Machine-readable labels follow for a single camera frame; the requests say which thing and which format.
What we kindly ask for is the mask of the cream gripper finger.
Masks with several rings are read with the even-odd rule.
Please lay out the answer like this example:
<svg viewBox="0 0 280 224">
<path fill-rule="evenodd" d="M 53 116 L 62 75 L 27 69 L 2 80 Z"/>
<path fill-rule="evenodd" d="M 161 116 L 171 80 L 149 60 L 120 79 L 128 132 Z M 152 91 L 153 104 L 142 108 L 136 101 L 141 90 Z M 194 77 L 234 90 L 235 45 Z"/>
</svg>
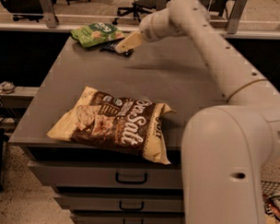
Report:
<svg viewBox="0 0 280 224">
<path fill-rule="evenodd" d="M 138 31 L 131 32 L 125 39 L 120 41 L 115 47 L 118 53 L 123 53 L 129 49 L 134 49 L 140 46 L 142 42 L 138 39 Z"/>
</svg>

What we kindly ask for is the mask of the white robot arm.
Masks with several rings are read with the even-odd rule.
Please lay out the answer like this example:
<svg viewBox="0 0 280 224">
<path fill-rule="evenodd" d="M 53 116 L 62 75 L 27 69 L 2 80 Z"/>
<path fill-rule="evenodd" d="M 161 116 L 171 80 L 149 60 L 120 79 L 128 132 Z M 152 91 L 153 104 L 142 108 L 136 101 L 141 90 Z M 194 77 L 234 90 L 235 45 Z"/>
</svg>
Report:
<svg viewBox="0 0 280 224">
<path fill-rule="evenodd" d="M 226 101 L 196 113 L 183 131 L 186 224 L 265 224 L 261 166 L 280 157 L 274 85 L 209 24 L 199 0 L 170 0 L 116 49 L 182 34 L 194 42 Z"/>
</svg>

